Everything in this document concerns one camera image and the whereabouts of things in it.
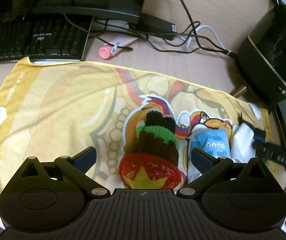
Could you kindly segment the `white paper towel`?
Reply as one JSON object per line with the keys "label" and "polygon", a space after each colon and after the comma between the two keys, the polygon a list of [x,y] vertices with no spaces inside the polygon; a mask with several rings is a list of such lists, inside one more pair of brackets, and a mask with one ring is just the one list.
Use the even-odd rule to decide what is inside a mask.
{"label": "white paper towel", "polygon": [[256,157],[252,146],[254,132],[247,124],[234,125],[232,128],[230,155],[235,163],[247,163]]}

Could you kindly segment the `blue wet wipes packet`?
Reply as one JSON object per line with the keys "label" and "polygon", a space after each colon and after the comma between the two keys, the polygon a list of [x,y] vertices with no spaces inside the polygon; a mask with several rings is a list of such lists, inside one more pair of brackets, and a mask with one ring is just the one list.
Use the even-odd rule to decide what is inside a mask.
{"label": "blue wet wipes packet", "polygon": [[223,129],[197,130],[190,139],[190,148],[197,147],[215,158],[231,158],[228,136]]}

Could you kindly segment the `green brown crochet toy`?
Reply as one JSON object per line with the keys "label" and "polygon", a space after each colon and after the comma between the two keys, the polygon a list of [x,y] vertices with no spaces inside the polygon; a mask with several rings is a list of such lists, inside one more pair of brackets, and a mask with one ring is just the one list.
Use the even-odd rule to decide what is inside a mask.
{"label": "green brown crochet toy", "polygon": [[136,141],[119,162],[119,176],[128,189],[175,189],[181,184],[176,122],[153,109],[135,130]]}

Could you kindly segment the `yellow cartoon printed towel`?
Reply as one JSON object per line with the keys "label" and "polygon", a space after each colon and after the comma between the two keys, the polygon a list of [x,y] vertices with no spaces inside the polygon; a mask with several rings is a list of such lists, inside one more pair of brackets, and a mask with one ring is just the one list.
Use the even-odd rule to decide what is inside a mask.
{"label": "yellow cartoon printed towel", "polygon": [[118,164],[150,109],[177,124],[178,168],[191,174],[187,138],[199,128],[232,134],[239,117],[270,131],[268,112],[229,94],[175,77],[99,62],[39,65],[20,60],[0,88],[0,193],[29,156],[53,161],[93,146],[87,175],[122,187]]}

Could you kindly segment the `pink tube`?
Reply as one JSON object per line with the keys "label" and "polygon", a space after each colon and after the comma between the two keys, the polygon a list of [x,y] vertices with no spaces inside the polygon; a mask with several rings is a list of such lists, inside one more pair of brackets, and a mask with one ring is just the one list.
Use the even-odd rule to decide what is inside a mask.
{"label": "pink tube", "polygon": [[110,44],[105,43],[99,49],[99,56],[105,60],[114,57],[122,50],[122,47],[127,47],[133,44],[137,39],[138,38],[134,36],[119,35],[112,41],[109,41]]}

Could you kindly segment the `black keyboard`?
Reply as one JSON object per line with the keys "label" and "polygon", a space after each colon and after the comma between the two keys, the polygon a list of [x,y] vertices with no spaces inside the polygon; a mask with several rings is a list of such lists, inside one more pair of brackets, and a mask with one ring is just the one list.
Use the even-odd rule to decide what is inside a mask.
{"label": "black keyboard", "polygon": [[80,61],[93,17],[39,14],[0,22],[0,62],[30,60]]}

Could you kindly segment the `black power adapter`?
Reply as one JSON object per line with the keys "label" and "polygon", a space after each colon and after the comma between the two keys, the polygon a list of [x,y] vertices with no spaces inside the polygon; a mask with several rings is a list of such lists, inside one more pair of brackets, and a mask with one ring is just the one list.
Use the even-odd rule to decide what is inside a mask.
{"label": "black power adapter", "polygon": [[172,41],[174,34],[177,33],[174,23],[144,13],[141,13],[138,23],[133,24],[132,28],[147,35],[162,37],[169,41]]}

